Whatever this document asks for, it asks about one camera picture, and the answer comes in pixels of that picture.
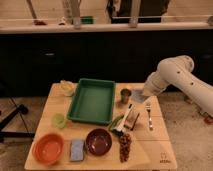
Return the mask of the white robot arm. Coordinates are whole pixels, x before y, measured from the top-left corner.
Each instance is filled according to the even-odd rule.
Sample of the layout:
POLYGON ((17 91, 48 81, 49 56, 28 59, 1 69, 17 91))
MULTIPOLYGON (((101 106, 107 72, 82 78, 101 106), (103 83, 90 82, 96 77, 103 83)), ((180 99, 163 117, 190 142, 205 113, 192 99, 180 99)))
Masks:
POLYGON ((204 112, 213 117, 213 86, 192 74, 194 61, 181 55, 161 60, 143 87, 143 96, 154 96, 173 85, 191 98, 204 112))

